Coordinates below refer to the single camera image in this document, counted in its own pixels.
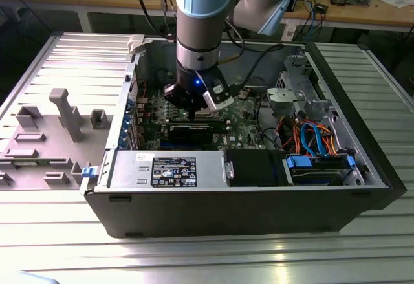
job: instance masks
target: metal frame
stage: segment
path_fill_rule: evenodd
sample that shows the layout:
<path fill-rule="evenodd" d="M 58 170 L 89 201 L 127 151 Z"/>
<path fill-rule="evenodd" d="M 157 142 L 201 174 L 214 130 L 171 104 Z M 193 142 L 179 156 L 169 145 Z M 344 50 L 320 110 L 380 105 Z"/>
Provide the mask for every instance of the metal frame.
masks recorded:
<path fill-rule="evenodd" d="M 78 15 L 82 32 L 93 32 L 93 25 L 89 18 L 90 12 L 101 12 L 105 14 L 131 14 L 134 16 L 141 16 L 144 14 L 141 8 L 122 8 L 122 7 L 107 7 L 107 6 L 89 6 L 89 5 L 69 5 L 69 4 L 54 4 L 54 3 L 40 3 L 40 2 L 28 2 L 31 8 L 45 9 L 45 10 L 64 10 L 73 11 Z M 0 1 L 0 6 L 19 8 L 23 5 L 18 1 Z M 163 12 L 157 9 L 147 10 L 151 16 L 163 16 Z M 167 11 L 167 16 L 172 17 L 173 12 Z M 291 41 L 295 33 L 296 27 L 300 26 L 302 22 L 306 21 L 305 18 L 289 18 L 284 17 L 281 20 L 282 24 L 286 27 L 283 31 L 282 40 Z M 362 30 L 387 30 L 392 32 L 409 32 L 409 26 L 394 26 L 394 25 L 378 25 L 378 24 L 366 24 L 366 23 L 353 23 L 353 22 L 339 22 L 339 21 L 324 21 L 325 27 L 333 28 L 355 28 Z"/>

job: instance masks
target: aluminum workbench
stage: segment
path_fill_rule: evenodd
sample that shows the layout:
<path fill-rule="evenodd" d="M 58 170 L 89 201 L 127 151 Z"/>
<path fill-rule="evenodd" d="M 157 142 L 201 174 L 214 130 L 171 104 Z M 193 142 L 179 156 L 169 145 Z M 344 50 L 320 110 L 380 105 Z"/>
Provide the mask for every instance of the aluminum workbench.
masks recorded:
<path fill-rule="evenodd" d="M 81 114 L 101 108 L 113 115 L 130 61 L 127 40 L 70 33 L 50 38 L 0 108 L 0 150 L 18 125 L 19 105 L 47 101 L 54 85 L 76 94 Z M 370 76 L 366 65 L 372 64 L 364 58 L 369 52 L 361 51 L 365 69 L 358 69 L 346 65 L 347 54 L 356 58 L 355 46 L 318 47 L 331 55 L 328 64 L 409 190 L 391 206 L 364 213 L 338 233 L 113 239 L 78 190 L 0 191 L 0 269 L 62 284 L 414 281 L 413 101 L 380 63 L 374 65 L 383 75 Z M 94 77 L 83 76 L 79 61 Z M 40 106 L 57 113 L 49 104 Z"/>

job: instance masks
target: blue drive bracket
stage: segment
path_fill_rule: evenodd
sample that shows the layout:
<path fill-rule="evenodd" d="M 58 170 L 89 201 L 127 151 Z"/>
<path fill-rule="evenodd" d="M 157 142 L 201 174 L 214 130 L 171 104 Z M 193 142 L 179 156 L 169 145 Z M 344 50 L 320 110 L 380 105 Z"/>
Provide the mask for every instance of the blue drive bracket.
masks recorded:
<path fill-rule="evenodd" d="M 288 168 L 311 168 L 312 162 L 309 157 L 306 156 L 290 156 L 287 160 Z"/>

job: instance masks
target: black cable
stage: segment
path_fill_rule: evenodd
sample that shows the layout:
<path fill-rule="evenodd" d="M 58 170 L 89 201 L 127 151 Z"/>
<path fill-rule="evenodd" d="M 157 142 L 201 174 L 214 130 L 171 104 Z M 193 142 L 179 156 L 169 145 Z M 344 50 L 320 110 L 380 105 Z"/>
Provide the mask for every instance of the black cable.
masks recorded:
<path fill-rule="evenodd" d="M 413 26 L 411 27 L 411 29 L 409 30 L 409 32 L 408 32 L 408 34 L 407 34 L 407 36 L 404 38 L 404 35 L 403 35 L 403 33 L 401 33 L 402 35 L 403 35 L 403 40 L 402 40 L 402 44 L 404 45 L 407 41 L 408 41 L 408 38 L 409 38 L 409 36 L 411 35 L 411 33 L 413 32 L 413 30 L 414 30 L 414 24 L 413 24 Z"/>
<path fill-rule="evenodd" d="M 413 32 L 413 30 L 414 30 L 414 24 L 411 27 L 411 29 L 409 30 L 407 36 L 405 38 L 404 38 L 404 35 L 402 36 L 402 38 L 403 38 L 402 43 L 399 46 L 399 48 L 397 49 L 397 51 L 395 52 L 394 58 L 393 58 L 393 60 L 391 62 L 391 65 L 390 65 L 391 72 L 394 72 L 395 69 L 400 65 L 401 61 L 405 58 L 406 54 L 404 54 L 404 49 L 406 49 L 406 47 L 409 46 L 411 44 L 411 42 L 413 41 L 413 39 L 414 39 L 414 38 L 411 38 L 408 41 L 409 35 Z"/>
<path fill-rule="evenodd" d="M 43 24 L 43 26 L 45 27 L 45 28 L 47 28 L 47 30 L 49 31 L 49 33 L 51 33 L 52 32 L 52 30 L 46 25 L 46 23 L 45 22 L 43 22 L 43 20 L 42 19 L 40 19 L 40 17 L 26 4 L 26 2 L 24 1 L 24 0 L 20 0 L 21 1 L 21 3 L 22 4 L 24 4 L 25 6 L 26 6 L 26 8 L 28 8 L 32 13 L 33 13 L 33 16 L 35 16 L 39 21 L 40 21 L 40 23 L 41 24 Z"/>
<path fill-rule="evenodd" d="M 272 143 L 272 145 L 276 148 L 276 149 L 280 149 L 280 147 L 279 147 L 279 145 L 277 145 L 276 144 L 276 142 L 274 141 L 274 140 L 272 140 L 270 137 L 268 137 L 266 134 L 265 134 L 265 131 L 266 130 L 269 130 L 269 129 L 275 129 L 276 130 L 276 128 L 271 128 L 271 127 L 268 127 L 268 128 L 266 128 L 265 130 L 262 130 L 261 129 L 261 127 L 260 127 L 260 122 L 259 122 L 259 113 L 260 113 L 260 108 L 261 108 L 261 104 L 262 104 L 262 102 L 263 102 L 263 100 L 266 98 L 266 93 L 261 97 L 261 99 L 260 99 L 260 101 L 259 101 L 259 107 L 257 108 L 257 116 L 256 116 L 256 126 L 257 126 L 257 130 L 259 131 L 259 134 L 262 136 L 262 137 L 264 137 L 265 139 L 267 139 L 269 142 L 271 142 Z"/>
<path fill-rule="evenodd" d="M 259 65 L 261 59 L 263 59 L 263 57 L 270 51 L 277 51 L 282 49 L 284 46 L 281 43 L 276 43 L 275 45 L 271 45 L 269 47 L 267 47 L 265 50 L 263 50 L 261 52 L 261 54 L 257 57 L 256 61 L 253 63 L 252 68 L 250 69 L 250 71 L 248 72 L 248 74 L 246 75 L 246 78 L 244 80 L 244 82 L 241 84 L 241 88 L 243 88 L 246 83 L 249 81 L 249 79 L 252 77 L 254 70 L 256 69 L 256 67 Z"/>
<path fill-rule="evenodd" d="M 153 29 L 154 32 L 156 32 L 159 36 L 161 36 L 162 38 L 168 40 L 168 36 L 164 35 L 163 33 L 161 33 L 161 31 L 157 30 L 157 28 L 155 27 L 154 23 L 152 22 L 151 18 L 149 17 L 147 8 L 145 7 L 145 3 L 144 0 L 139 0 L 142 11 L 144 12 L 145 18 L 149 24 L 149 26 Z"/>
<path fill-rule="evenodd" d="M 1 6 L 0 6 L 0 10 L 4 13 L 5 17 L 7 17 L 7 14 L 6 14 L 5 10 L 3 9 L 3 7 L 1 7 Z M 20 34 L 19 30 L 17 29 L 18 24 L 20 24 L 20 23 L 10 21 L 10 22 L 9 22 L 9 24 L 7 24 L 7 25 L 6 25 L 7 27 L 6 27 L 6 28 L 2 31 L 2 33 L 1 33 L 1 34 L 3 34 L 4 32 L 6 32 L 6 31 L 7 31 L 7 30 L 11 27 L 11 26 L 14 26 L 14 27 L 13 27 L 13 29 L 14 29 L 14 31 L 16 32 L 16 34 L 17 34 L 20 38 L 23 38 L 23 39 L 29 39 L 29 40 L 31 40 L 31 41 L 33 41 L 33 42 L 37 43 L 37 44 L 38 44 L 39 46 L 41 46 L 41 47 L 44 45 L 43 43 L 39 42 L 38 40 L 36 40 L 36 39 L 34 39 L 34 38 L 30 37 L 30 36 Z"/>
<path fill-rule="evenodd" d="M 239 36 L 239 39 L 240 39 L 240 42 L 241 42 L 241 45 L 239 45 L 234 39 L 233 39 L 233 37 L 232 37 L 232 35 L 230 35 L 230 31 L 229 31 L 229 29 L 228 29 L 228 26 L 229 27 L 231 27 L 232 28 L 232 30 L 237 34 L 237 36 Z M 230 41 L 234 44 L 234 45 L 236 45 L 236 46 L 238 46 L 239 48 L 240 48 L 240 51 L 239 51 L 239 56 L 241 56 L 242 54 L 243 54 L 243 52 L 246 50 L 246 45 L 245 45 L 245 40 L 243 39 L 243 37 L 242 37 L 242 35 L 240 34 L 240 32 L 236 29 L 236 27 L 229 21 L 229 20 L 227 20 L 226 19 L 226 23 L 225 23 L 225 25 L 224 25 L 224 28 L 226 29 L 226 33 L 227 33 L 227 36 L 230 38 Z"/>
<path fill-rule="evenodd" d="M 309 3 L 311 5 L 311 7 L 314 7 L 316 5 L 316 0 L 309 0 Z M 307 26 L 307 23 L 310 21 L 310 19 L 312 17 L 312 12 L 307 9 L 307 6 L 306 5 L 304 7 L 305 7 L 306 11 L 309 13 L 308 18 L 306 19 L 305 24 L 302 25 L 302 28 L 300 30 L 297 30 L 298 31 L 298 34 L 296 35 L 296 37 L 293 37 L 292 38 L 292 41 L 297 40 L 297 38 L 299 36 L 301 36 L 301 39 L 302 39 L 302 37 L 304 35 L 306 35 L 307 33 L 309 33 L 309 31 L 311 30 L 311 28 L 309 28 L 308 31 L 306 31 L 306 33 L 303 32 L 305 30 L 305 27 Z"/>
<path fill-rule="evenodd" d="M 169 29 L 169 25 L 167 21 L 167 11 L 168 11 L 167 0 L 161 0 L 161 8 L 162 8 L 162 14 L 164 14 L 164 23 L 166 24 L 168 34 L 171 35 L 171 30 Z"/>
<path fill-rule="evenodd" d="M 257 80 L 260 80 L 266 87 L 268 87 L 268 88 L 272 88 L 272 86 L 271 85 L 269 85 L 267 82 L 266 82 L 266 80 L 264 80 L 262 77 L 259 77 L 259 76 L 253 76 L 253 77 L 250 77 L 250 80 L 252 80 L 252 79 L 257 79 Z"/>
<path fill-rule="evenodd" d="M 174 14 L 175 21 L 177 21 L 177 15 L 175 14 L 173 0 L 169 0 L 169 5 L 171 6 L 171 9 L 173 10 L 173 14 Z"/>
<path fill-rule="evenodd" d="M 239 47 L 239 48 L 243 48 L 243 46 L 242 45 L 240 45 L 238 42 L 236 42 L 236 40 L 232 37 L 232 35 L 231 35 L 231 33 L 230 33 L 230 29 L 228 28 L 229 27 L 229 24 L 226 22 L 225 24 L 224 24 L 224 29 L 225 29 L 225 31 L 226 31 L 226 34 L 227 34 L 227 36 L 228 36 L 228 39 L 236 46 L 236 47 Z M 236 32 L 236 34 L 239 36 L 239 39 L 240 39 L 240 42 L 241 43 L 245 43 L 244 41 L 243 41 L 243 39 L 242 39 L 242 36 L 240 35 L 240 32 Z M 258 50 L 258 49 L 253 49 L 253 48 L 250 48 L 250 47 L 247 47 L 246 45 L 245 45 L 245 51 L 252 51 L 252 52 L 263 52 L 263 50 Z"/>
<path fill-rule="evenodd" d="M 5 56 L 7 56 L 8 58 L 10 58 L 12 61 L 16 62 L 19 65 L 25 66 L 24 63 L 20 62 L 19 60 L 15 59 L 15 57 L 9 55 L 9 53 L 5 52 L 3 49 L 0 49 L 0 52 L 2 52 Z"/>

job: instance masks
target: side panel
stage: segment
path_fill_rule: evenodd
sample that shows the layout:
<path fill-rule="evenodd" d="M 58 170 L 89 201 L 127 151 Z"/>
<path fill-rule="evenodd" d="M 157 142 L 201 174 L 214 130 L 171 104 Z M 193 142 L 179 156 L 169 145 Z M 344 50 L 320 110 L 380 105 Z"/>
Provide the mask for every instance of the side panel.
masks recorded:
<path fill-rule="evenodd" d="M 387 190 L 90 193 L 112 237 L 339 231 Z"/>
<path fill-rule="evenodd" d="M 332 95 L 331 100 L 337 107 L 341 118 L 343 118 L 354 131 L 357 139 L 359 140 L 359 143 L 361 143 L 362 149 L 371 160 L 381 180 L 393 189 L 389 191 L 387 199 L 378 201 L 377 205 L 374 207 L 376 209 L 383 209 L 395 199 L 406 193 L 407 189 L 402 183 L 400 177 L 394 170 L 391 163 L 388 161 L 388 158 L 384 155 L 384 152 L 381 150 L 373 134 L 370 132 L 365 122 L 361 118 L 354 103 L 342 88 L 341 83 L 338 81 L 337 77 L 332 71 L 332 67 L 328 65 L 318 47 L 314 43 L 308 43 L 307 51 L 309 52 L 316 68 L 323 76 L 324 83 Z"/>

